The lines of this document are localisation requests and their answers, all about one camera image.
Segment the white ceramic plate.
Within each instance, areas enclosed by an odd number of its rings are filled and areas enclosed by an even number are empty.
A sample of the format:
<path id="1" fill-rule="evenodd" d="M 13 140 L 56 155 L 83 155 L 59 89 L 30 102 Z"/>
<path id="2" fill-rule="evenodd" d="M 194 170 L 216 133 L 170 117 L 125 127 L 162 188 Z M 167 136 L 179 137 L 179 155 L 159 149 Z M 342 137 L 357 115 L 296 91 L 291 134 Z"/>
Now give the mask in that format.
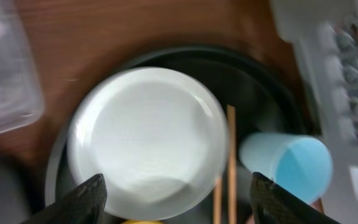
<path id="1" fill-rule="evenodd" d="M 176 70 L 119 72 L 81 102 L 67 136 L 71 176 L 106 183 L 105 211 L 163 220 L 202 202 L 227 161 L 226 115 L 198 80 Z"/>

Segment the yellow plastic bowl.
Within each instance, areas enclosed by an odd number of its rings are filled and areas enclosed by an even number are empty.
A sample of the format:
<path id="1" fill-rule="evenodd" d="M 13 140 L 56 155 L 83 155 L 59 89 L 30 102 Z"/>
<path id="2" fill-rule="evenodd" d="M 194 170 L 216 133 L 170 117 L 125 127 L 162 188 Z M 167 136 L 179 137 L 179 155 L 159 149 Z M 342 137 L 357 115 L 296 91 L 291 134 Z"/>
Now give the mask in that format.
<path id="1" fill-rule="evenodd" d="M 121 224 L 164 224 L 160 221 L 126 220 Z"/>

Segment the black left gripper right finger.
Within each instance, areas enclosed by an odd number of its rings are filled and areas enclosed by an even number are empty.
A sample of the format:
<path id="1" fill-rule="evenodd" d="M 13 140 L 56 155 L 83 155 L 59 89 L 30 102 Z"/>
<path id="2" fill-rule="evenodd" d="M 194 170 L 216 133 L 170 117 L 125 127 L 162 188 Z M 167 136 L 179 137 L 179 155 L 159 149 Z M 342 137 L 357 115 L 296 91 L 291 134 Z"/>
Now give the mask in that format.
<path id="1" fill-rule="evenodd" d="M 339 224 L 260 172 L 252 174 L 250 205 L 256 224 Z"/>

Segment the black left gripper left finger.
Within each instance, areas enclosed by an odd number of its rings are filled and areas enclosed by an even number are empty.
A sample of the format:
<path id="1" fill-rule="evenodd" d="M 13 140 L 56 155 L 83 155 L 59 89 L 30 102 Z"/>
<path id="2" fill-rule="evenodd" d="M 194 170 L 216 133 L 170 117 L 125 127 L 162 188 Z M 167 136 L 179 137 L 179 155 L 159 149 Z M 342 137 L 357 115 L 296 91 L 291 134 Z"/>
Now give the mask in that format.
<path id="1" fill-rule="evenodd" d="M 101 224 L 106 199 L 104 176 L 95 174 L 22 224 Z"/>

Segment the light blue plastic cup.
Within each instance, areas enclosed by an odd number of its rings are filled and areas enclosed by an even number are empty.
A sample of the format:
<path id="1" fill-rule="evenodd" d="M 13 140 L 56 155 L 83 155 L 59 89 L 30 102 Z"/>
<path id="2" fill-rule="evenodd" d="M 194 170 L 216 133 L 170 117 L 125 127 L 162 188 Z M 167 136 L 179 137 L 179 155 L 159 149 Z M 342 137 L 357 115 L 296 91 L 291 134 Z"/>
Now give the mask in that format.
<path id="1" fill-rule="evenodd" d="M 242 141 L 238 158 L 308 204 L 325 194 L 333 177 L 328 148 L 311 136 L 255 133 Z"/>

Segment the wooden chopstick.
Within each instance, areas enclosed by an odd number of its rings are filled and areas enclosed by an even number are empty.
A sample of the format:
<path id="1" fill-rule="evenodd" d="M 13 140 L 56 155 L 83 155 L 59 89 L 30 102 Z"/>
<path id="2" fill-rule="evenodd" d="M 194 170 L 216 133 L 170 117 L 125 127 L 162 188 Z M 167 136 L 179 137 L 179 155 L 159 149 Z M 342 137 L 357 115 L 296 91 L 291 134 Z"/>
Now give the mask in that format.
<path id="1" fill-rule="evenodd" d="M 221 205 L 222 205 L 222 178 L 216 180 L 213 191 L 213 224 L 221 223 Z"/>
<path id="2" fill-rule="evenodd" d="M 236 109 L 227 105 L 227 123 L 229 126 L 229 157 L 227 163 L 227 216 L 228 224 L 237 223 L 236 190 Z"/>

